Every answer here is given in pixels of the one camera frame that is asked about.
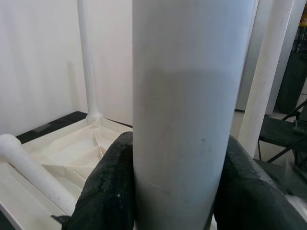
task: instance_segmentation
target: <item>vertical white pipe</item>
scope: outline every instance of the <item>vertical white pipe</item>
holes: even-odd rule
[[[211,219],[254,6],[133,0],[138,230],[203,230]]]
[[[67,215],[72,215],[76,200],[41,164],[21,146],[20,141],[9,134],[0,136],[0,156],[10,163],[40,192]]]
[[[239,142],[254,156],[294,0],[274,0],[261,45]]]
[[[95,74],[94,74],[94,61],[91,50],[91,39],[90,39],[86,1],[87,0],[77,0],[77,7],[78,7],[78,16],[79,16],[79,28],[80,28],[80,37],[81,37],[86,99],[87,99],[87,108],[88,108],[87,119],[91,122],[100,118],[101,114],[99,112],[98,101],[97,101],[98,98],[97,98]]]

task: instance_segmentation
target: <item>white cylinder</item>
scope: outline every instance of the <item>white cylinder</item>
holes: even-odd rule
[[[0,156],[5,157],[29,182],[67,215],[72,215],[76,200],[41,164],[9,134],[0,136]]]
[[[83,70],[85,79],[86,99],[88,115],[87,119],[92,122],[101,117],[98,106],[98,98],[94,74],[94,60],[91,48],[90,29],[86,7],[87,0],[77,0],[79,29],[81,36],[81,48],[83,58]]]
[[[133,1],[138,230],[203,230],[211,219],[254,5]]]
[[[274,0],[250,89],[239,142],[254,157],[294,0]]]

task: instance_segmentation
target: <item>horizontal white pipe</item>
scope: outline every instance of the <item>horizontal white pipe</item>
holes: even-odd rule
[[[87,119],[92,122],[101,117],[98,106],[97,89],[95,82],[94,60],[91,48],[90,29],[86,7],[87,0],[77,0],[79,29],[83,58],[83,70],[86,88],[88,115]]]
[[[254,157],[294,0],[274,0],[250,89],[239,142]]]
[[[5,157],[29,182],[67,215],[72,215],[76,200],[41,164],[9,134],[0,136],[0,156]]]
[[[210,226],[254,8],[254,0],[133,1],[138,230]]]

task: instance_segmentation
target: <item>white pole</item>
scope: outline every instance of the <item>white pole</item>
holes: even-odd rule
[[[138,230],[203,230],[211,219],[254,6],[133,1]]]
[[[0,156],[9,162],[50,201],[67,215],[72,215],[76,200],[41,164],[9,134],[0,136]]]
[[[83,69],[85,78],[86,98],[88,116],[87,119],[92,122],[101,117],[98,107],[98,97],[96,91],[94,61],[91,50],[90,30],[88,23],[88,14],[86,7],[87,0],[77,0],[79,28],[81,36],[81,48],[83,57]]]
[[[294,0],[274,0],[248,97],[239,142],[254,156]]]

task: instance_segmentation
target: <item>white pvc pipe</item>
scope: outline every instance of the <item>white pvc pipe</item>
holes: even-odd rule
[[[9,134],[0,136],[0,156],[10,163],[50,201],[67,215],[72,215],[76,200],[41,164]]]
[[[239,142],[254,157],[294,0],[274,0],[248,97]]]
[[[138,230],[203,230],[210,221],[254,6],[133,1]]]
[[[98,106],[98,97],[96,91],[94,61],[91,49],[90,29],[88,23],[88,14],[86,7],[87,0],[77,0],[79,29],[81,36],[81,48],[83,58],[83,70],[86,88],[86,99],[88,116],[87,119],[92,122],[101,117]]]

